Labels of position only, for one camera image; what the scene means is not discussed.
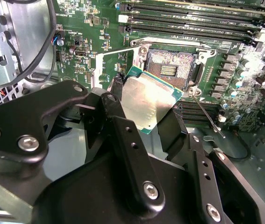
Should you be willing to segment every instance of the dimm slot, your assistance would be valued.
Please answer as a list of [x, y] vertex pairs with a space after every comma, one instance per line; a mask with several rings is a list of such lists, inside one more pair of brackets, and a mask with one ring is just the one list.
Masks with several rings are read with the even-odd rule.
[[252, 21], [255, 19], [264, 19], [263, 16], [257, 17], [257, 16], [240, 16], [240, 15], [232, 15], [232, 14], [226, 14], [226, 13], [211, 13], [211, 12], [204, 12], [200, 10], [194, 10], [194, 9], [182, 9], [182, 8], [172, 8], [172, 7], [164, 7], [164, 6], [157, 6], [157, 5], [147, 5], [147, 4], [139, 4], [139, 3], [132, 3], [132, 4], [120, 4], [119, 10], [121, 12], [127, 12], [132, 10], [153, 10], [158, 12], [172, 12], [172, 13], [180, 13], [180, 14], [187, 14], [187, 15], [204, 15], [206, 17], [210, 18], [234, 18], [242, 21]]
[[156, 19], [158, 21], [168, 21], [168, 22], [189, 22], [191, 24], [204, 24], [207, 26], [216, 26], [219, 28], [225, 28], [229, 27], [230, 29], [239, 31], [239, 30], [245, 30], [248, 28], [254, 28], [257, 29], [256, 26], [253, 26], [250, 22], [244, 22], [244, 21], [238, 21], [238, 20], [230, 20], [230, 19], [219, 19], [219, 18], [208, 18], [205, 16], [187, 16], [183, 15], [181, 16], [180, 14], [175, 14], [175, 13], [169, 13], [169, 15], [158, 15], [156, 16], [155, 14], [152, 14], [152, 12], [149, 12], [147, 10], [142, 10], [140, 14], [127, 14], [130, 17], [133, 18], [140, 18], [140, 19]]
[[195, 31], [195, 32], [202, 32], [207, 34], [216, 34], [216, 35], [231, 35], [231, 36], [242, 36], [242, 37], [250, 37], [248, 35], [247, 30], [232, 30], [228, 28], [215, 28], [210, 26], [203, 26], [203, 25], [194, 25], [191, 23], [176, 23], [176, 22], [167, 22], [167, 21], [158, 21], [155, 19], [138, 19], [133, 18], [131, 20], [131, 23], [142, 24], [142, 25], [148, 25], [148, 26], [159, 26], [159, 27], [165, 27], [165, 28], [175, 28], [178, 30], [187, 30], [187, 31]]
[[131, 26], [119, 26], [119, 32], [148, 32], [148, 33], [166, 33], [171, 35], [177, 36], [195, 36], [195, 37], [203, 37], [203, 38], [210, 38], [215, 40], [228, 40], [228, 41], [236, 41], [236, 42], [249, 42], [251, 38], [247, 37], [237, 37], [237, 36], [224, 36], [224, 35], [216, 35], [216, 34], [205, 34], [202, 32], [191, 32], [187, 30], [177, 30], [171, 28], [163, 28], [163, 27], [153, 27], [153, 26], [142, 26], [142, 25], [135, 25], [131, 24]]

